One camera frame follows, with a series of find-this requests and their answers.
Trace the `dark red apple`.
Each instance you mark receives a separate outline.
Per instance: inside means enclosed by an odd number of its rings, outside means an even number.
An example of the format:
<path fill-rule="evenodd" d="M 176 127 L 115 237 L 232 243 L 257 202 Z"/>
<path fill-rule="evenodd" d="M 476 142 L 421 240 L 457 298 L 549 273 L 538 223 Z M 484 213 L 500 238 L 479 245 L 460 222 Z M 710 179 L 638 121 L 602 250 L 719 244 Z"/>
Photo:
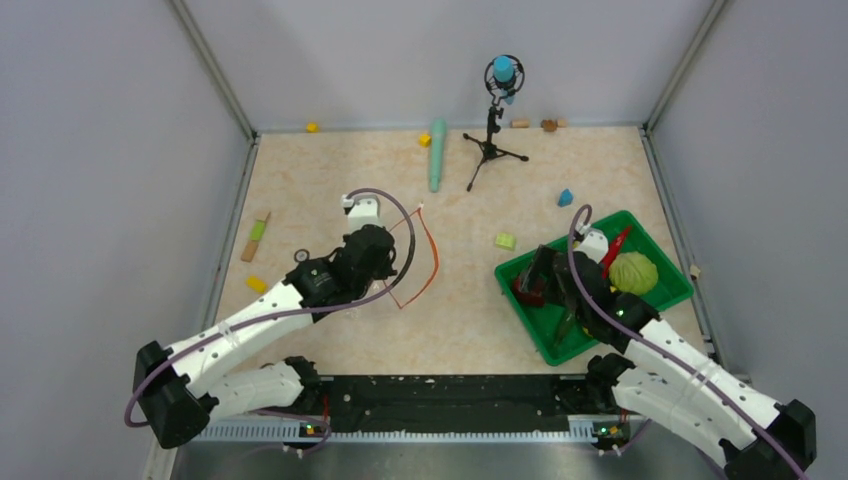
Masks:
<path fill-rule="evenodd" d="M 541 308 L 546 304 L 545 299 L 546 280 L 537 279 L 527 290 L 522 289 L 522 280 L 514 279 L 510 290 L 516 301 L 524 306 Z"/>

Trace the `clear zip bag orange zipper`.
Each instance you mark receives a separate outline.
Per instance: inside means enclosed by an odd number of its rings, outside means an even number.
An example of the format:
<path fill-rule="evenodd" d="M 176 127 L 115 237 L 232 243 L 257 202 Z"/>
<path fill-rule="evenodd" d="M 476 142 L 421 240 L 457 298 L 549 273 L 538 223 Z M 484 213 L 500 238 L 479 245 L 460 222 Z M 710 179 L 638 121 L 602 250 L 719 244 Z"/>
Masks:
<path fill-rule="evenodd" d="M 440 268 L 440 256 L 431 229 L 426 222 L 426 206 L 423 202 L 408 211 L 415 234 L 415 253 L 412 263 L 401 282 L 388 294 L 368 307 L 377 315 L 389 315 L 396 312 L 406 313 L 411 305 L 420 300 L 431 287 Z M 403 217 L 396 212 L 384 216 L 385 226 L 395 239 L 396 258 L 394 268 L 400 271 L 408 257 L 408 247 L 412 236 Z"/>

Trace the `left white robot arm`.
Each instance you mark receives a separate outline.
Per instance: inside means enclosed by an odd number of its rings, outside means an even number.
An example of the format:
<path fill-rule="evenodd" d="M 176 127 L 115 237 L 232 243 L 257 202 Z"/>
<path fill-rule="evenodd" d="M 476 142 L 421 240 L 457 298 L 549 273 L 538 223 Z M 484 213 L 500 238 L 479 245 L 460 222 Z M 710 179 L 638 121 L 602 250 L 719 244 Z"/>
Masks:
<path fill-rule="evenodd" d="M 373 282 L 397 275 L 395 239 L 365 225 L 344 235 L 325 257 L 308 259 L 257 300 L 190 338 L 163 346 L 152 341 L 136 353 L 128 407 L 140 408 L 164 449 L 182 446 L 208 425 L 271 406 L 308 413 L 321 393 L 312 365 L 292 358 L 260 370 L 234 368 L 270 343 L 327 315 L 372 301 Z"/>

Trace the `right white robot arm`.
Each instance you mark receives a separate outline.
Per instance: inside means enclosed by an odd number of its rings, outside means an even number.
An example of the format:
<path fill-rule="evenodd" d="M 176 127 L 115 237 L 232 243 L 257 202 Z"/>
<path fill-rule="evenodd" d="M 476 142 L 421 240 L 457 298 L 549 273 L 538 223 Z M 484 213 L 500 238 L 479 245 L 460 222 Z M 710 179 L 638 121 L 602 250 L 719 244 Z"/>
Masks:
<path fill-rule="evenodd" d="M 649 303 L 617 289 L 600 263 L 540 246 L 508 283 L 520 302 L 556 305 L 612 352 L 593 357 L 586 399 L 661 425 L 711 459 L 728 479 L 803 479 L 817 457 L 816 419 L 781 403 L 689 344 Z"/>

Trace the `red chili pepper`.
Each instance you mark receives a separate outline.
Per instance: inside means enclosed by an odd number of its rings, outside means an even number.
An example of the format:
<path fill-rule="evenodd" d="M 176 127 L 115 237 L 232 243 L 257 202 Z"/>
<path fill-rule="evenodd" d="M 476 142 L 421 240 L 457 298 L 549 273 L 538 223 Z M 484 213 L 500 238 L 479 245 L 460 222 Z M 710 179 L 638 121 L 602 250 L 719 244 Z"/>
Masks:
<path fill-rule="evenodd" d="M 632 226 L 627 226 L 621 233 L 619 233 L 613 242 L 609 245 L 607 253 L 600 261 L 600 265 L 603 267 L 602 277 L 607 278 L 609 276 L 609 271 L 611 265 L 619 255 L 621 249 L 624 246 L 627 237 L 632 231 Z"/>

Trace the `green cabbage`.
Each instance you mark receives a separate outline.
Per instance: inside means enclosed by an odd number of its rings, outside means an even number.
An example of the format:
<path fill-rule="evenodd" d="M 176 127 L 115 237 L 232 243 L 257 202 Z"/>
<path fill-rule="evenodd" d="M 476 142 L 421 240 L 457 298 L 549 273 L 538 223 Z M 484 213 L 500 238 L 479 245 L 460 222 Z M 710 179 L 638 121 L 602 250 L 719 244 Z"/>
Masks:
<path fill-rule="evenodd" d="M 619 254 L 609 268 L 608 277 L 616 289 L 634 295 L 645 295 L 659 283 L 657 266 L 639 252 Z"/>

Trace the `green plastic tray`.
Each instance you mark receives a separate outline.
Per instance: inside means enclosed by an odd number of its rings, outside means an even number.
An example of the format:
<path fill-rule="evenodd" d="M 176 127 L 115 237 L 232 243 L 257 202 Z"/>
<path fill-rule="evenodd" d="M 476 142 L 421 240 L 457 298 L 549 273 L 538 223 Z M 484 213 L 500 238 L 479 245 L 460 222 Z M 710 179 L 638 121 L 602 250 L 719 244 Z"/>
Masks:
<path fill-rule="evenodd" d="M 591 226 L 603 232 L 610 240 L 615 240 L 626 231 L 628 235 L 622 243 L 620 253 L 638 252 L 657 267 L 657 282 L 641 296 L 646 303 L 662 312 L 691 298 L 693 287 L 688 277 L 671 261 L 631 212 L 620 210 L 602 219 L 593 220 Z M 560 338 L 558 328 L 569 310 L 547 300 L 528 300 L 513 291 L 514 281 L 530 265 L 534 254 L 531 250 L 498 265 L 494 269 L 494 277 L 541 357 L 548 365 L 558 366 L 593 348 L 598 341 L 584 333 L 581 328 L 576 328 Z"/>

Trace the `light green lego brick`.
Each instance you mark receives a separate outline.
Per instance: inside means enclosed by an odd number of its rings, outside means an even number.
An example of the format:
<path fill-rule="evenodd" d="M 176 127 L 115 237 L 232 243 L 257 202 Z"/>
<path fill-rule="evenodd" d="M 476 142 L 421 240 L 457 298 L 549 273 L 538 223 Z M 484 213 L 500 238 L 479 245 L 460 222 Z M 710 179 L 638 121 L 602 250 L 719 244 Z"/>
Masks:
<path fill-rule="evenodd" d="M 514 251 L 517 245 L 517 239 L 510 233 L 499 232 L 495 236 L 494 245 L 497 248 Z"/>

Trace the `blue toy block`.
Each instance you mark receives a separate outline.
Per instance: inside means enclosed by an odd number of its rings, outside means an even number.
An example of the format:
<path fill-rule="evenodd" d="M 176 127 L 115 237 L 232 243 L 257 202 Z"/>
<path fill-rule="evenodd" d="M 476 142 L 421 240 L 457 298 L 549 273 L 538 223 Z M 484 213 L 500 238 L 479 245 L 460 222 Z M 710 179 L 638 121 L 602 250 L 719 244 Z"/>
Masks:
<path fill-rule="evenodd" d="M 557 206 L 559 208 L 564 208 L 566 206 L 571 205 L 574 202 L 574 194 L 570 189 L 564 189 L 557 199 Z"/>

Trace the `wooden stick green block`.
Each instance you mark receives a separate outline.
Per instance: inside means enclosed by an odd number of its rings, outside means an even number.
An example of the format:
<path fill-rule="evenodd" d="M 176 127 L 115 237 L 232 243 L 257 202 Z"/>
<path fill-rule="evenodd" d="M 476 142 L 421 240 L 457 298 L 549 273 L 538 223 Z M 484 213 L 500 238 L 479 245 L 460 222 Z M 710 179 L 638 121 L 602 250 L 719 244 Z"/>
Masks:
<path fill-rule="evenodd" d="M 260 242 L 264 236 L 267 224 L 271 217 L 270 210 L 262 210 L 254 216 L 253 224 L 248 233 L 248 239 L 242 250 L 240 260 L 246 263 L 251 263 L 258 251 Z"/>

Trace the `teal plastic tube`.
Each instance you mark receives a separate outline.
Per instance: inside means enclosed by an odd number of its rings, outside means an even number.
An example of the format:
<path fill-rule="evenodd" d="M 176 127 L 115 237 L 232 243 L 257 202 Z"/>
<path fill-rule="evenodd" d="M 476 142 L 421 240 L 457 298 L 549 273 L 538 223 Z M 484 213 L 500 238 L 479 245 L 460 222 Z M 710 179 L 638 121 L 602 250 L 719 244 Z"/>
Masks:
<path fill-rule="evenodd" d="M 445 119 L 435 119 L 430 128 L 428 186 L 431 193 L 436 193 L 440 190 L 446 135 L 447 123 Z"/>

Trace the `brown wooden pieces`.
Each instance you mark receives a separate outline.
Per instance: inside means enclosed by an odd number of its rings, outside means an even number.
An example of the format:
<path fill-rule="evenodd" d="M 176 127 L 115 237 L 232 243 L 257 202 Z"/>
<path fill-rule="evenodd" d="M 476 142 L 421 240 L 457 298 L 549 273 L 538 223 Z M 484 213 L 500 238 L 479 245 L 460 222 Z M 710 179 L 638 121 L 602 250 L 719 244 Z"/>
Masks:
<path fill-rule="evenodd" d="M 540 128 L 547 133 L 553 133 L 557 130 L 567 128 L 569 125 L 565 118 L 543 119 L 540 122 Z"/>

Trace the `cork piece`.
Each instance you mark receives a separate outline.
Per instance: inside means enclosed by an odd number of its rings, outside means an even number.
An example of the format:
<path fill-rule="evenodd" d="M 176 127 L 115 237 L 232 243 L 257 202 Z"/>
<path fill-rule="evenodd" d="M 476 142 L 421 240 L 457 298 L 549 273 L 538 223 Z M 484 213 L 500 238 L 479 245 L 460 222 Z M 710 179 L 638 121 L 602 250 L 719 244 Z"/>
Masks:
<path fill-rule="evenodd" d="M 524 129 L 530 126 L 530 121 L 526 118 L 515 118 L 511 121 L 511 127 L 516 129 Z"/>

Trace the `blue microphone on tripod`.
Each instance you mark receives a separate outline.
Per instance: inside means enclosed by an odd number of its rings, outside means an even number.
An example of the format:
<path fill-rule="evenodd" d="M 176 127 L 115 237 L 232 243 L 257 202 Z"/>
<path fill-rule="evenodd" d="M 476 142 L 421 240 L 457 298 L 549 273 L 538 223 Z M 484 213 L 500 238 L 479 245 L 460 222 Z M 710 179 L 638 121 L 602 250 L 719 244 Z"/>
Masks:
<path fill-rule="evenodd" d="M 497 146 L 494 137 L 502 126 L 499 121 L 503 118 L 504 105 L 511 105 L 525 83 L 525 69 L 522 62 L 514 55 L 502 54 L 493 58 L 484 71 L 484 86 L 491 97 L 487 112 L 486 136 L 483 140 L 463 134 L 463 139 L 475 143 L 480 150 L 481 158 L 469 180 L 466 191 L 471 192 L 481 168 L 503 157 L 513 157 L 521 162 L 528 162 L 529 157 Z"/>

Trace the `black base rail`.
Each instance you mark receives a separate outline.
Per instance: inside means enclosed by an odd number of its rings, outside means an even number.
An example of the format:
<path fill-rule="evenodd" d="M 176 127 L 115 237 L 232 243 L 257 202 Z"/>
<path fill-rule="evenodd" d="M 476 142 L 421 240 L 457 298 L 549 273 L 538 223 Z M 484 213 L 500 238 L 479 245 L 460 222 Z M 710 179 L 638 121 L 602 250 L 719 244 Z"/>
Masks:
<path fill-rule="evenodd" d="M 307 386 L 292 410 L 336 435 L 566 433 L 588 420 L 591 437 L 623 442 L 639 424 L 580 374 L 338 375 Z"/>

